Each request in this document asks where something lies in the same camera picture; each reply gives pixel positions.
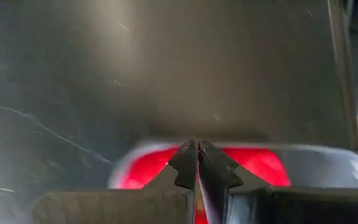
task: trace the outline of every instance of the dark gray surface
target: dark gray surface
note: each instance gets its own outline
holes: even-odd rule
[[[33,216],[35,224],[192,224],[193,209],[189,189],[105,190],[48,194]]]
[[[353,152],[307,146],[273,151],[294,187],[358,189],[358,155]]]
[[[0,1],[0,223],[142,136],[354,149],[326,3]]]

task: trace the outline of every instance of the metal surface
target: metal surface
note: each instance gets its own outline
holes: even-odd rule
[[[337,149],[324,151],[313,147],[305,150],[306,147],[304,150],[299,148],[289,153],[291,149],[277,147],[273,150],[277,155],[281,154],[279,151],[287,153],[285,156],[281,155],[287,157],[282,159],[287,169],[291,169],[288,168],[288,164],[293,164],[296,159],[301,158],[300,154],[308,153],[310,160],[318,163],[320,168],[324,167],[323,172],[326,171],[327,176],[331,175],[331,179],[335,179],[337,175],[348,175],[347,179],[336,180],[343,182],[343,185],[339,185],[335,180],[329,183],[324,177],[313,177],[313,171],[308,172],[308,168],[299,164],[296,168],[303,171],[304,179],[308,179],[310,184],[305,184],[305,180],[292,179],[293,174],[288,173],[291,185],[278,187],[262,178],[260,174],[263,172],[257,175],[256,170],[252,171],[255,164],[245,162],[241,165],[236,162],[238,160],[235,157],[227,156],[227,151],[224,153],[206,141],[200,141],[199,146],[200,184],[209,223],[358,223],[358,180],[350,175],[353,174],[352,171],[358,172],[358,166],[354,165],[354,170],[346,170],[352,166],[343,164],[344,161],[351,161],[345,157],[353,157],[352,162],[358,163],[354,152]],[[305,162],[306,157],[308,156],[304,155],[301,160]],[[266,159],[258,161],[267,163]],[[337,170],[338,173],[335,174],[336,165],[345,169]],[[273,167],[277,165],[266,172],[270,170],[275,175],[280,175],[277,170],[273,171]]]
[[[48,194],[36,202],[36,224],[194,223],[197,146],[186,142],[139,190]]]
[[[0,1],[0,223],[140,138],[357,149],[337,5],[273,2]]]

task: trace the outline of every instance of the scratch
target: scratch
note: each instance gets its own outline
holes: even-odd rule
[[[89,149],[86,149],[84,148],[83,146],[80,146],[79,144],[71,141],[71,140],[68,140],[67,138],[64,138],[63,136],[57,134],[56,132],[52,131],[51,129],[47,128],[46,126],[44,126],[40,121],[37,121],[36,119],[32,118],[30,115],[27,115],[25,113],[22,113],[20,111],[17,111],[17,110],[14,110],[12,108],[6,108],[6,107],[3,107],[3,106],[0,106],[0,109],[1,110],[8,110],[8,111],[12,111],[13,113],[15,114],[18,114],[19,116],[22,116],[26,119],[28,119],[31,123],[37,125],[38,127],[42,128],[44,131],[48,132],[49,134],[51,134],[52,136],[55,136],[56,138],[59,138],[61,139],[62,141],[65,141],[67,142],[68,144],[71,144],[72,146],[75,146],[77,149],[80,149],[86,153],[88,153],[89,155],[99,159],[100,161],[102,162],[105,162],[105,163],[108,163],[108,164],[112,164],[111,161],[105,159],[103,156],[99,155],[98,153],[94,152],[94,151],[91,151]]]
[[[148,25],[146,25],[146,23],[144,23],[142,20],[139,20],[140,24],[145,27],[147,30],[150,30]]]
[[[66,169],[64,169],[61,165],[57,164],[57,163],[54,162],[54,161],[48,161],[48,164],[49,164],[51,167],[54,167],[54,168],[56,168],[56,169],[66,170]]]
[[[311,11],[308,10],[308,12],[309,12],[309,15],[310,15],[311,19],[313,19],[313,14],[311,13]]]
[[[213,115],[213,117],[214,117],[214,118],[215,118],[215,120],[217,120],[217,121],[220,121],[220,119],[221,119],[221,118],[220,118],[220,117],[218,117],[216,114],[214,114],[214,115]]]
[[[0,190],[5,191],[5,192],[9,192],[9,193],[12,193],[12,194],[14,194],[14,193],[15,193],[15,191],[14,191],[14,190],[12,190],[12,189],[4,189],[4,188],[0,188]]]
[[[45,133],[41,132],[41,131],[34,131],[37,134],[41,134],[41,135],[45,135]]]
[[[123,28],[124,30],[129,31],[129,29],[126,28],[126,27],[125,27],[124,25],[122,25],[121,23],[118,23],[118,25],[121,26],[121,28]]]
[[[30,177],[37,178],[37,179],[40,179],[40,178],[41,178],[40,176],[35,175],[35,174],[30,174]]]
[[[117,82],[116,80],[111,80],[111,81],[110,81],[110,84],[113,84],[113,85],[115,85],[115,86],[122,86],[122,84],[119,83],[119,82]]]

